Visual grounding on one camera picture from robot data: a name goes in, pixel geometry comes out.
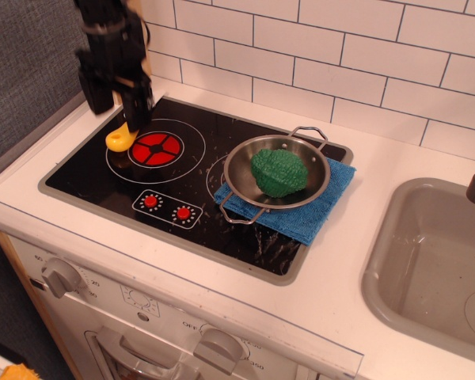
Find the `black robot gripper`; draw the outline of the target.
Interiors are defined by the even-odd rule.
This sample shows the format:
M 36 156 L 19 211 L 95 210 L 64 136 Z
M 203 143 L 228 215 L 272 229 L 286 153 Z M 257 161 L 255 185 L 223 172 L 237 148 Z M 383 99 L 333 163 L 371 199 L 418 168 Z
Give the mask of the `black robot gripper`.
M 154 95 L 143 69 L 146 43 L 143 19 L 128 1 L 76 1 L 81 29 L 88 47 L 76 52 L 78 78 L 95 115 L 114 106 L 112 91 L 119 92 L 130 133 L 151 120 Z

